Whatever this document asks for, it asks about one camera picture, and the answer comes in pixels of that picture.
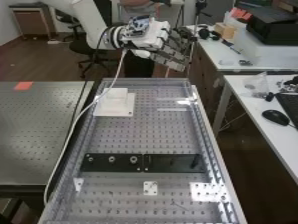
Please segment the white cable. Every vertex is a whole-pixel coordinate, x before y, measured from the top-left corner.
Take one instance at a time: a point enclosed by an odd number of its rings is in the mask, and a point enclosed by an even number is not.
[[[121,60],[120,60],[120,64],[118,64],[118,69],[117,69],[117,73],[116,73],[116,76],[114,76],[114,79],[113,79],[113,82],[109,86],[109,88],[106,89],[106,91],[104,91],[101,93],[100,96],[96,96],[94,98],[94,101],[86,106],[86,108],[81,111],[81,113],[78,114],[73,124],[72,124],[72,129],[69,131],[69,134],[68,134],[68,138],[66,138],[66,141],[65,141],[65,144],[64,144],[64,147],[62,147],[62,152],[60,154],[60,157],[58,157],[58,160],[56,162],[56,165],[54,165],[54,168],[53,168],[53,171],[50,173],[50,176],[49,176],[49,180],[48,180],[48,183],[46,183],[46,187],[45,187],[45,191],[44,191],[44,205],[46,205],[46,194],[48,194],[48,190],[49,190],[49,184],[52,182],[52,179],[53,179],[53,175],[56,173],[56,170],[57,170],[57,167],[58,167],[58,164],[61,162],[61,159],[62,159],[62,156],[64,156],[64,153],[65,153],[65,150],[66,150],[66,147],[68,147],[68,142],[70,140],[70,137],[72,137],[72,134],[73,134],[73,130],[74,130],[74,127],[76,127],[76,124],[77,124],[77,121],[80,120],[82,114],[89,110],[89,108],[100,101],[100,99],[106,95],[106,93],[109,92],[109,90],[113,88],[113,85],[117,81],[117,78],[118,78],[118,74],[120,74],[120,70],[121,70],[121,66],[122,66],[122,62],[124,62],[124,57],[126,55],[126,49],[122,50],[122,55],[121,55]]]
[[[243,116],[246,115],[246,112],[243,114],[241,114],[235,119],[233,119],[221,129],[219,131],[223,131],[225,128],[235,121],[238,120],[239,118],[242,118]]]

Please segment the white bracket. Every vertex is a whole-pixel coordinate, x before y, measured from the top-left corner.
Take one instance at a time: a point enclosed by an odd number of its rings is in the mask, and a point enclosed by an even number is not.
[[[74,183],[76,192],[80,193],[81,192],[81,187],[82,187],[82,184],[84,184],[84,179],[82,178],[73,178],[73,183]]]
[[[144,182],[144,195],[156,196],[158,195],[158,184],[156,181]]]

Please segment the metal table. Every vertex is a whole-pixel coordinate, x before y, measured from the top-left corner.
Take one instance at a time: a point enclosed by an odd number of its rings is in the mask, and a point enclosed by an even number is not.
[[[136,93],[133,117],[89,110],[40,224],[246,223],[195,87],[186,79],[118,79],[114,87]],[[205,171],[81,171],[93,153],[136,153],[144,164],[149,153],[199,154]],[[146,181],[158,185],[154,195]]]
[[[0,83],[0,196],[42,194],[57,162],[84,82]],[[93,82],[86,84],[80,112]]]

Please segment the black object on desk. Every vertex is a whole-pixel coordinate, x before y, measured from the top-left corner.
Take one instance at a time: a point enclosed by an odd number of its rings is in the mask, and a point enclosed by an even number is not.
[[[259,7],[250,9],[253,14],[247,31],[270,45],[298,45],[298,16],[282,9]]]
[[[278,93],[275,97],[298,129],[298,95]]]
[[[282,126],[287,126],[290,124],[290,119],[287,118],[287,116],[277,110],[263,111],[262,116],[267,120],[270,120],[271,122],[274,122]]]

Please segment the black bracket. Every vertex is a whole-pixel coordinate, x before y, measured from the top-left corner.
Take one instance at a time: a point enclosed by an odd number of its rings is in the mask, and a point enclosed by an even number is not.
[[[203,173],[199,154],[85,154],[82,172]]]
[[[144,172],[148,173],[203,173],[199,154],[146,154]]]
[[[108,154],[88,153],[85,154],[82,172],[141,172],[142,155],[141,154]]]

